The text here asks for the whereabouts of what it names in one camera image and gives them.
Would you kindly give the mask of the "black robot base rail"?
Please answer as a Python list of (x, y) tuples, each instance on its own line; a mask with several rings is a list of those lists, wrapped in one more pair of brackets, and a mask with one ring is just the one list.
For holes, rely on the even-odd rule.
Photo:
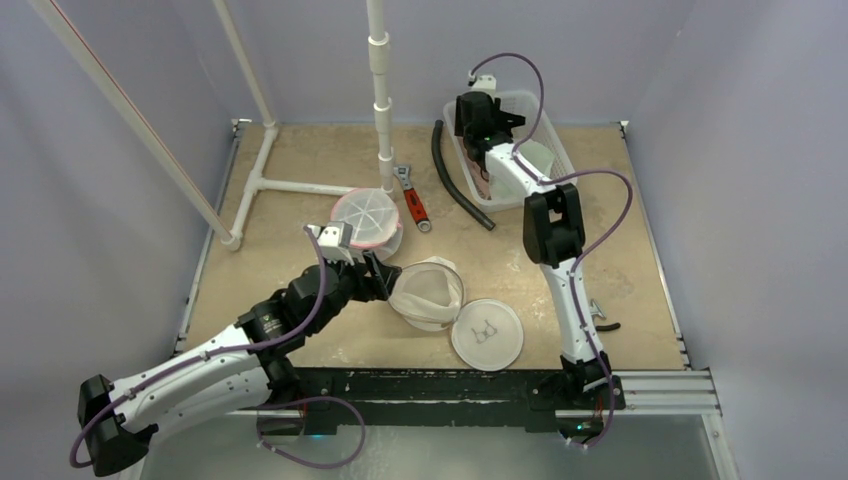
[(575, 394), (563, 373), (299, 367), (260, 406), (292, 411), (308, 435), (333, 435), (361, 416), (368, 426), (516, 427), (591, 436), (611, 410), (625, 408), (619, 377)]

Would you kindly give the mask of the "pale green bra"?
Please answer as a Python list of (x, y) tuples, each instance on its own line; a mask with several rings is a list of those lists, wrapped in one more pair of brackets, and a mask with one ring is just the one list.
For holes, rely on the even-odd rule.
[[(555, 155), (543, 144), (528, 140), (519, 147), (519, 155), (529, 165), (536, 168), (544, 176), (548, 176), (554, 164)], [(514, 201), (520, 197), (520, 191), (511, 187), (501, 176), (491, 174), (489, 177), (489, 193), (492, 200)]]

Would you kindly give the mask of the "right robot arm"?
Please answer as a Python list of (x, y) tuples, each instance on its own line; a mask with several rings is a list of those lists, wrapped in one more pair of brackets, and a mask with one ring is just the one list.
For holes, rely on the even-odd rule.
[(578, 264), (586, 242), (580, 198), (576, 186), (553, 184), (520, 154), (513, 129), (524, 123), (488, 93), (456, 97), (454, 135), (466, 154), (483, 173), (523, 197), (523, 246), (544, 275), (559, 325), (561, 392), (569, 404), (584, 407), (612, 383), (612, 374), (587, 316), (589, 300)]

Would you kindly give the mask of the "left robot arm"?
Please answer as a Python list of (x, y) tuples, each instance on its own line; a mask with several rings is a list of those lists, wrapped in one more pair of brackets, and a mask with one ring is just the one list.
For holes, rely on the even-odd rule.
[(168, 427), (253, 406), (289, 407), (307, 393), (289, 354), (349, 302), (388, 300), (401, 273), (372, 252), (361, 261), (322, 259), (201, 346), (122, 380), (87, 379), (71, 466), (109, 476), (143, 459)]

